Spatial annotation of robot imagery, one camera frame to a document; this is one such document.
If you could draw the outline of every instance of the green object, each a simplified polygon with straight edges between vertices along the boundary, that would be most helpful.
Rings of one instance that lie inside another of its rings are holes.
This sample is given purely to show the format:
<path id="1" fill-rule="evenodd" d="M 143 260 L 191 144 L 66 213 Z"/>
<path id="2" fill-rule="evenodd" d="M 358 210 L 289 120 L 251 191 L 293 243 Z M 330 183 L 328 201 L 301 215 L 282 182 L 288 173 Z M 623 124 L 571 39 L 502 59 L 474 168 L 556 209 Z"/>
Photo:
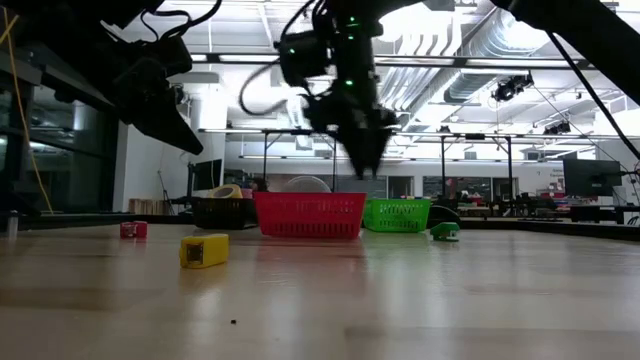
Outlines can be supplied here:
<path id="1" fill-rule="evenodd" d="M 435 241 L 458 242 L 460 226 L 456 223 L 442 223 L 431 229 L 431 236 Z"/>
<path id="2" fill-rule="evenodd" d="M 421 232 L 427 229 L 429 200 L 367 200 L 364 226 L 377 232 Z"/>

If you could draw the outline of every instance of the green basket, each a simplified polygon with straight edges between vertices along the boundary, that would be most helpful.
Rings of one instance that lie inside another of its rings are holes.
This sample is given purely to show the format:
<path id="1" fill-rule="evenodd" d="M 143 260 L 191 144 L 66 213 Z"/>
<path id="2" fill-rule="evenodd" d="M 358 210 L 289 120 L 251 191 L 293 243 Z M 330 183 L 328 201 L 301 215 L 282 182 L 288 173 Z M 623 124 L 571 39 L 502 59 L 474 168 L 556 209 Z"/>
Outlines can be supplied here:
<path id="1" fill-rule="evenodd" d="M 367 200 L 364 226 L 377 232 L 421 232 L 427 229 L 429 200 Z"/>

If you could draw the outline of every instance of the yellow cable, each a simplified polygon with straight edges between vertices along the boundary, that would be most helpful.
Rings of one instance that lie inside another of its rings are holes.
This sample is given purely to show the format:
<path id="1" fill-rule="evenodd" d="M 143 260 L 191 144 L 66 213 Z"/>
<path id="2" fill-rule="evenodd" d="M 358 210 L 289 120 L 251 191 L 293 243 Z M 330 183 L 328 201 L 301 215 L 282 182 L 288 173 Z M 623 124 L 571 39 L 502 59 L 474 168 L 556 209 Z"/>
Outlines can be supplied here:
<path id="1" fill-rule="evenodd" d="M 13 41 L 11 41 L 11 28 L 18 20 L 18 15 L 16 15 L 13 20 L 11 20 L 11 25 L 9 25 L 9 13 L 7 12 L 7 8 L 4 8 L 4 25 L 6 27 L 5 33 L 2 34 L 2 38 L 0 38 L 0 45 L 5 38 L 9 39 L 9 59 L 11 60 L 11 71 L 13 72 L 13 84 L 16 88 L 16 96 L 18 98 L 18 109 L 20 109 L 20 118 L 22 119 L 22 125 L 24 126 L 24 139 L 27 145 L 31 144 L 29 140 L 29 126 L 27 125 L 27 117 L 24 114 L 24 107 L 22 106 L 22 96 L 20 96 L 20 86 L 18 85 L 18 72 L 16 71 L 16 61 L 13 54 Z M 36 156 L 33 151 L 31 151 L 31 162 L 33 163 L 33 170 L 36 172 L 36 177 L 38 178 L 38 184 L 40 185 L 40 190 L 42 191 L 42 195 L 44 196 L 44 200 L 47 202 L 47 207 L 49 208 L 49 212 L 53 214 L 53 207 L 51 207 L 51 202 L 49 202 L 49 195 L 44 189 L 44 185 L 42 185 L 42 179 L 40 178 L 40 172 L 38 171 L 38 165 L 36 164 Z"/>

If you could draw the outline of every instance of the computer screen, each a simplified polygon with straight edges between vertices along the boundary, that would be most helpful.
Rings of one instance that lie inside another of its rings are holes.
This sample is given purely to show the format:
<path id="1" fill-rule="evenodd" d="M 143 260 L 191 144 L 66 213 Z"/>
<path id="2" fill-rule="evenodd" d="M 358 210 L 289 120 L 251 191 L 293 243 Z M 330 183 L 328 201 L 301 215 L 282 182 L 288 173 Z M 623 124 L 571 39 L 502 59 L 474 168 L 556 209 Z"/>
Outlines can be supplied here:
<path id="1" fill-rule="evenodd" d="M 617 161 L 565 159 L 563 164 L 567 195 L 613 196 L 613 187 L 622 185 Z"/>
<path id="2" fill-rule="evenodd" d="M 198 163 L 193 171 L 193 190 L 212 190 L 220 186 L 222 160 Z"/>

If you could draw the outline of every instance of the black basket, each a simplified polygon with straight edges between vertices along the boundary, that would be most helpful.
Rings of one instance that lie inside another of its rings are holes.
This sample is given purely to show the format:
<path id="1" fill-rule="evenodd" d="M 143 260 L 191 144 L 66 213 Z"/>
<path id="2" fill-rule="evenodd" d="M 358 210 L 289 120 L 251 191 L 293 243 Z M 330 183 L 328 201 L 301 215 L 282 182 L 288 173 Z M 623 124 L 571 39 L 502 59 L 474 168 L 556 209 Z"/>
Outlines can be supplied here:
<path id="1" fill-rule="evenodd" d="M 193 217 L 201 229 L 243 230 L 258 224 L 252 199 L 200 199 Z"/>

